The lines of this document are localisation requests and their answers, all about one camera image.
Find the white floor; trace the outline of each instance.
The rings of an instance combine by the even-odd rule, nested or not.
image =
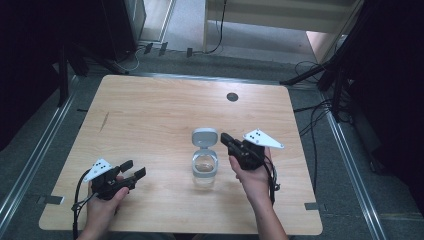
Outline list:
[[[147,26],[149,26],[148,22],[160,22],[149,20],[152,16],[163,21],[163,12],[165,12],[163,9],[170,0],[144,1]],[[150,10],[153,8],[150,8],[149,5],[151,6],[151,2],[156,1],[163,3],[161,14]],[[167,48],[170,50],[187,51],[187,48],[193,48],[194,51],[202,51],[204,16],[205,1],[175,0],[169,22],[167,26],[164,26],[163,39],[157,44],[168,42]],[[209,21],[208,24],[208,50],[212,50],[219,42],[221,23]],[[148,27],[148,30],[144,29],[143,31],[154,32],[152,29],[153,27]],[[225,22],[225,19],[222,42],[214,54],[279,63],[316,62],[305,31],[229,23]]]

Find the container lid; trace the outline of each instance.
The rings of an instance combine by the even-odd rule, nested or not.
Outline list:
[[[191,135],[194,146],[208,148],[218,142],[218,133],[214,128],[197,128]]]

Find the gray floor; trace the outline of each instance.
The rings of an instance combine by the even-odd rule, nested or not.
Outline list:
[[[184,46],[194,46],[181,38],[172,40],[171,34],[165,38],[169,43],[178,43]],[[306,35],[301,39],[306,42]],[[224,49],[229,49],[223,42]],[[245,43],[246,48],[255,49],[253,43]],[[294,76],[296,61],[303,61],[302,56],[313,55],[301,49],[296,57],[289,57],[291,51],[296,53],[298,47],[283,48],[286,52],[286,61],[273,61],[272,55],[261,52],[261,59],[252,60],[234,54],[231,57],[220,55],[196,55],[186,58],[185,52],[167,51],[159,56],[159,51],[153,49],[150,54],[139,53],[139,67],[131,71],[131,75],[145,73],[163,73],[192,76],[211,76],[222,78],[250,79],[259,84],[278,84],[279,80],[287,80]],[[136,60],[130,58],[120,63],[131,68],[136,65]],[[56,179],[66,161],[72,147],[79,126],[83,122],[85,113],[77,109],[88,109],[95,95],[101,79],[108,72],[98,66],[90,65],[87,77],[79,77],[79,85],[74,89],[75,98],[70,109],[60,126],[56,137],[53,139],[46,152],[41,165],[34,176],[28,191],[25,193],[14,217],[12,218],[3,239],[71,239],[70,231],[44,231],[38,227],[38,220],[44,209],[43,205],[36,204],[40,195],[50,194]],[[321,94],[313,84],[303,82],[296,88],[290,88],[290,97],[293,108],[312,106],[320,101]],[[40,110],[27,122],[13,139],[12,143],[0,152],[0,161],[3,166],[3,181],[0,182],[0,197],[12,188],[27,159],[40,139],[50,118],[56,110],[58,93],[56,92],[40,108]],[[309,124],[311,111],[297,113],[298,128],[302,129]],[[369,168],[369,159],[355,129],[350,124],[342,124],[345,137],[355,157],[355,163],[361,173],[365,186],[374,202],[378,215],[388,239],[424,239],[424,220],[418,214],[414,201],[409,195],[407,187],[393,176],[380,176],[372,173]],[[372,239],[365,221],[357,196],[352,187],[340,151],[335,142],[330,125],[326,118],[318,122],[315,130],[315,140],[318,149],[318,177],[317,201],[321,205],[321,218],[324,231],[319,236],[296,236],[295,239]],[[310,134],[301,138],[311,179],[313,177],[314,156]]]

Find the black tripod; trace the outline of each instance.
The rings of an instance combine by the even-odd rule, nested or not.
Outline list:
[[[378,5],[378,3],[372,3],[370,0],[366,0],[364,2],[355,26],[330,60],[295,78],[280,81],[280,84],[291,86],[314,76],[315,74],[325,71],[318,81],[317,86],[320,91],[327,91],[333,82],[335,82],[331,112],[338,122],[340,120],[338,113],[343,83],[347,83],[346,80],[351,74],[355,59],[357,58],[361,47],[365,44],[364,39],[361,38],[364,38],[364,34],[367,32],[367,23],[371,18],[375,17]]]

